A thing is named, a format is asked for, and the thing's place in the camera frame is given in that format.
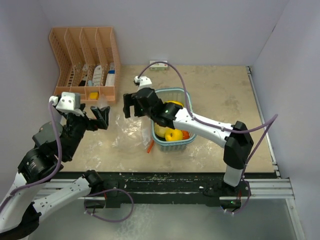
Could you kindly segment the clear zip top bag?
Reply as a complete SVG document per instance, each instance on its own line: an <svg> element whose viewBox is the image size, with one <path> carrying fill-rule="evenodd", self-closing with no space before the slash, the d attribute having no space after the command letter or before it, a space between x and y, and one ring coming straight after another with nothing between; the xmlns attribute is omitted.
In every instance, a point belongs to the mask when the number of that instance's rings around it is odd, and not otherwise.
<svg viewBox="0 0 320 240"><path fill-rule="evenodd" d="M114 148L129 152L147 151L152 141L151 120L148 117L125 118L118 114L113 123L116 130L112 143Z"/></svg>

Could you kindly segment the yellow apple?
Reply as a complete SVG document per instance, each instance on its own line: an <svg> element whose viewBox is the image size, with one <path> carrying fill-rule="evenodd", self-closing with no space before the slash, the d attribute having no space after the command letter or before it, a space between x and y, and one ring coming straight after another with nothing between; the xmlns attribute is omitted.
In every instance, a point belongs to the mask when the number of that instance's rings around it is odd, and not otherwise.
<svg viewBox="0 0 320 240"><path fill-rule="evenodd" d="M168 128L165 133L165 140L167 142L176 142L181 141L183 139L182 131L179 129L171 129Z"/></svg>

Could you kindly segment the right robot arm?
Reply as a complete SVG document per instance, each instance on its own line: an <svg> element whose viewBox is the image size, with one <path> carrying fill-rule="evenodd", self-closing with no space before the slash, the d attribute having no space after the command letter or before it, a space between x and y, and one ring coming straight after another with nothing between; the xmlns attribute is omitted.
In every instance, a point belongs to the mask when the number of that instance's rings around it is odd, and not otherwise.
<svg viewBox="0 0 320 240"><path fill-rule="evenodd" d="M243 122L237 121L235 124L218 122L195 114L176 103L165 103L150 87L124 94L123 102L126 118L131 117L130 107L133 106L136 117L147 116L161 127L190 132L223 148L226 170L222 190L228 196L233 196L240 190L240 181L254 144Z"/></svg>

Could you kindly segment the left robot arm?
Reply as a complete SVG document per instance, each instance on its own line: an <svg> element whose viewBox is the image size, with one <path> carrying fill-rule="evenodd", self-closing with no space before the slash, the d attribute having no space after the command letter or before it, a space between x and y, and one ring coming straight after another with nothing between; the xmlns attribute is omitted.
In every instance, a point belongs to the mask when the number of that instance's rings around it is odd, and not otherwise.
<svg viewBox="0 0 320 240"><path fill-rule="evenodd" d="M42 187L70 162L86 131L107 130L110 107L91 106L95 118L64 113L66 124L52 120L42 125L32 137L35 145L17 167L14 182L0 205L0 238L19 240L33 233L40 222L77 197L98 196L104 181L95 170L42 199L34 197Z"/></svg>

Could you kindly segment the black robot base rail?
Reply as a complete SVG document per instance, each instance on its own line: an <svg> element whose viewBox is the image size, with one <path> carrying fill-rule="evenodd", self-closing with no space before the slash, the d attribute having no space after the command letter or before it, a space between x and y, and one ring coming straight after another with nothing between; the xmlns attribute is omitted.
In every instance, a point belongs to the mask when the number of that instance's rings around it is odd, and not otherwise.
<svg viewBox="0 0 320 240"><path fill-rule="evenodd" d="M241 206L248 196L248 186L237 187L223 182L223 173L210 172L100 172L98 196L86 198L93 208L119 208L122 204L205 205L207 207Z"/></svg>

